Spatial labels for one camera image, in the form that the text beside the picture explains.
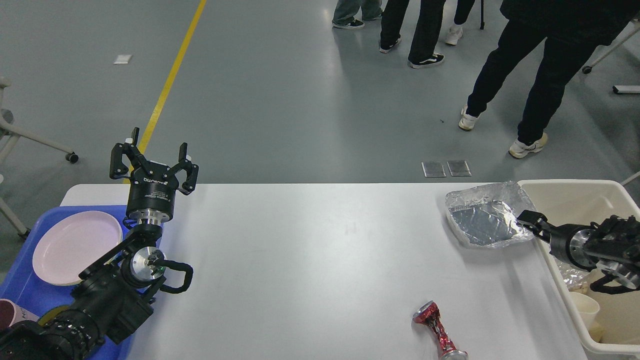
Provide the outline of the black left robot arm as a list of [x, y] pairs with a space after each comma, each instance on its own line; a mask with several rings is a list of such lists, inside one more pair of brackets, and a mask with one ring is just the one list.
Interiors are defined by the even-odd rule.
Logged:
[[199, 167], [187, 143], [174, 166], [149, 161], [138, 148], [138, 133], [135, 127], [110, 153], [109, 177], [130, 182], [126, 235], [78, 274], [73, 303], [2, 330], [3, 360], [84, 360], [107, 338], [119, 344], [130, 337], [153, 314], [157, 292], [189, 289], [194, 269], [167, 259], [158, 241], [163, 223], [173, 219], [176, 192], [195, 190]]

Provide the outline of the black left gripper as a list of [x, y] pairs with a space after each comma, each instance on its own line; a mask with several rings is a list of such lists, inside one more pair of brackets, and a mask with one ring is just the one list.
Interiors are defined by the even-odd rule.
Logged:
[[188, 144], [179, 147], [178, 162], [167, 166], [149, 162], [138, 149], [140, 129], [134, 127], [131, 137], [116, 143], [110, 153], [109, 177], [130, 180], [126, 216], [133, 220], [154, 218], [157, 224], [174, 218], [176, 191], [190, 195], [197, 186], [200, 167], [188, 155]]

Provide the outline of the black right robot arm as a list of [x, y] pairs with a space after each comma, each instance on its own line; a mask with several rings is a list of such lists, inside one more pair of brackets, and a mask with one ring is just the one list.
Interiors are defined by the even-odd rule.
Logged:
[[640, 237], [635, 216], [612, 215], [601, 223], [553, 225], [533, 210], [516, 218], [537, 239], [550, 246], [550, 254], [581, 271], [599, 270], [601, 278], [590, 284], [593, 292], [611, 296], [639, 291]]

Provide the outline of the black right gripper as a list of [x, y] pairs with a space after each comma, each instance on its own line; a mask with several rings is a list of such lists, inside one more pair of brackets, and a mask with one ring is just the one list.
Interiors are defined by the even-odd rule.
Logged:
[[550, 253], [564, 264], [595, 265], [594, 258], [584, 251], [586, 242], [596, 228], [592, 225], [551, 225], [546, 215], [534, 210], [523, 210], [516, 223], [537, 239], [550, 244]]

